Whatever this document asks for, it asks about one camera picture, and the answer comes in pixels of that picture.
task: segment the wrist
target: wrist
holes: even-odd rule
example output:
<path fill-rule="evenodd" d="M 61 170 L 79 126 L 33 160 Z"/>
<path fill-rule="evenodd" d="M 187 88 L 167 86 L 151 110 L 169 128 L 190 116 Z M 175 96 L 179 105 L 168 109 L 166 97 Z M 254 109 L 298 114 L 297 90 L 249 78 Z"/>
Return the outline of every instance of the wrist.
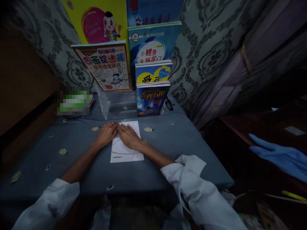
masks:
<path fill-rule="evenodd" d="M 135 147 L 135 150 L 136 151 L 139 151 L 141 153 L 144 153 L 146 152 L 146 149 L 149 147 L 149 144 L 147 143 L 147 141 L 139 141 L 137 144 L 136 144 L 136 147 Z"/>
<path fill-rule="evenodd" d="M 97 151 L 102 150 L 106 145 L 104 143 L 93 142 L 92 147 L 95 148 Z"/>

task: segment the blue book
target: blue book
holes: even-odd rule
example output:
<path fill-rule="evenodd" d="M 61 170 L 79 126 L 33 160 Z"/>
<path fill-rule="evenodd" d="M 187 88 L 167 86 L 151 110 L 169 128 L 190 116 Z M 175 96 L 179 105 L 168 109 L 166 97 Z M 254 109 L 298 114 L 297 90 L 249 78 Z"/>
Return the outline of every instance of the blue book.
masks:
<path fill-rule="evenodd" d="M 175 22 L 128 28 L 132 83 L 135 64 L 170 59 L 181 27 L 181 22 Z"/>
<path fill-rule="evenodd" d="M 160 115 L 170 88 L 169 81 L 137 84 L 137 107 L 139 116 Z"/>
<path fill-rule="evenodd" d="M 128 27 L 178 20 L 183 0 L 126 0 Z"/>

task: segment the white paper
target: white paper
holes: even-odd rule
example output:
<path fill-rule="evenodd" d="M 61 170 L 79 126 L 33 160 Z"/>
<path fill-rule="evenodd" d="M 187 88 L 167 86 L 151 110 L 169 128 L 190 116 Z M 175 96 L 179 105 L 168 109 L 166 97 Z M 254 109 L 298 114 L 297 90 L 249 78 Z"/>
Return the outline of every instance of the white paper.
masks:
<path fill-rule="evenodd" d="M 287 130 L 288 132 L 294 134 L 295 136 L 299 136 L 299 135 L 305 134 L 304 131 L 302 131 L 302 130 L 300 130 L 298 128 L 295 128 L 293 126 L 289 126 L 289 127 L 285 128 L 285 130 Z"/>
<path fill-rule="evenodd" d="M 126 126 L 130 125 L 133 128 L 133 130 L 137 133 L 139 138 L 141 138 L 140 129 L 138 127 L 138 121 L 120 122 L 119 124 L 124 124 Z M 138 151 L 135 151 L 125 146 L 122 140 L 120 139 L 119 133 L 117 133 L 112 142 L 111 163 L 140 161 L 140 160 L 144 160 L 144 155 Z"/>

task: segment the blue-gray tablecloth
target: blue-gray tablecloth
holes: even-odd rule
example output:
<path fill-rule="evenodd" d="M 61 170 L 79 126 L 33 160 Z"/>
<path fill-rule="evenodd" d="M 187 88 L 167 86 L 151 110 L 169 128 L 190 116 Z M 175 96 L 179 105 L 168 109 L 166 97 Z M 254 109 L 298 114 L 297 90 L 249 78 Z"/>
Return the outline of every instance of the blue-gray tablecloth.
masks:
<path fill-rule="evenodd" d="M 89 147 L 99 132 L 92 131 L 92 128 L 108 122 L 102 115 L 97 95 L 94 98 L 96 102 L 89 116 L 71 118 L 66 123 L 63 123 L 63 117 L 59 117 L 41 133 L 23 158 L 2 179 L 0 200 L 37 199 Z M 198 156 L 207 163 L 201 173 L 203 179 L 214 183 L 219 190 L 230 187 L 233 184 L 230 175 L 178 103 L 172 96 L 169 98 L 175 104 L 174 111 L 165 107 L 161 116 L 126 121 L 138 120 L 141 138 L 172 159 L 180 155 Z M 145 127 L 154 131 L 146 132 Z M 161 172 L 146 157 L 144 161 L 110 163 L 111 147 L 111 144 L 105 147 L 86 172 L 81 182 L 82 195 L 158 191 L 169 186 Z M 63 148 L 67 150 L 65 155 L 59 154 Z M 21 175 L 12 183 L 12 176 L 18 171 L 21 171 Z M 112 184 L 114 188 L 107 191 L 106 188 Z"/>

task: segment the children's book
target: children's book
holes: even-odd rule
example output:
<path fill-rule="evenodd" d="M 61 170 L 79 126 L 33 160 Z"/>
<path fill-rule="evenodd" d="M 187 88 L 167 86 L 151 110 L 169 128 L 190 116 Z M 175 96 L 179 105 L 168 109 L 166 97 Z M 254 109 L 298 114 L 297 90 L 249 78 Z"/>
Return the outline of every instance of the children's book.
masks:
<path fill-rule="evenodd" d="M 183 0 L 127 0 L 128 26 L 177 21 L 182 4 Z"/>
<path fill-rule="evenodd" d="M 131 90 L 126 41 L 71 47 L 103 91 Z"/>
<path fill-rule="evenodd" d="M 136 82 L 137 84 L 142 84 L 167 81 L 172 67 L 173 62 L 170 59 L 146 64 L 136 64 Z"/>
<path fill-rule="evenodd" d="M 137 84 L 138 115 L 160 115 L 169 88 L 169 81 L 160 84 Z"/>
<path fill-rule="evenodd" d="M 82 44 L 128 42 L 125 0 L 62 0 L 62 3 Z"/>
<path fill-rule="evenodd" d="M 175 22 L 128 29 L 132 81 L 136 64 L 170 59 L 181 27 L 181 22 Z"/>

